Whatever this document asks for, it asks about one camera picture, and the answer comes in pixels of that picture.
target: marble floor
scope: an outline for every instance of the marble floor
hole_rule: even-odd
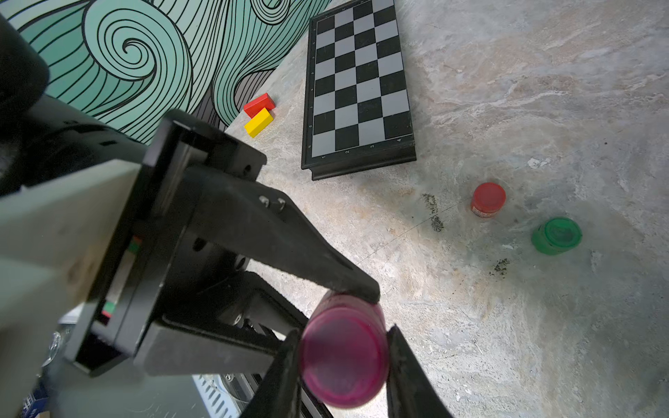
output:
[[[260,181],[379,281],[455,417],[665,417],[669,2],[396,7],[415,163],[317,182],[300,170],[306,38],[261,88],[275,121],[251,139],[241,114],[228,133],[267,154]],[[484,181],[507,192],[494,219],[468,208]],[[556,215],[584,237],[549,257],[530,234]],[[324,293],[250,269],[307,314]],[[387,416],[385,393],[335,414]]]

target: wall mural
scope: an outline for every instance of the wall mural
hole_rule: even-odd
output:
[[[0,0],[47,94],[149,143],[172,108],[229,125],[330,0]]]

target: red cup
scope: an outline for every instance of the red cup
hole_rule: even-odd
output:
[[[481,218],[494,216],[506,202],[506,192],[495,183],[483,183],[474,191],[472,212]]]
[[[326,293],[300,341],[300,372],[309,390],[327,405],[359,407],[381,390],[388,369],[381,307]]]

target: pink cup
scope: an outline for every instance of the pink cup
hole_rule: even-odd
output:
[[[309,390],[327,405],[359,407],[381,390],[388,368],[381,307],[326,293],[300,341],[300,372]]]

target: green cup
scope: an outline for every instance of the green cup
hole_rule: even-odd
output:
[[[569,218],[557,217],[532,233],[532,244],[541,253],[557,255],[579,245],[582,237],[581,228],[576,222]]]

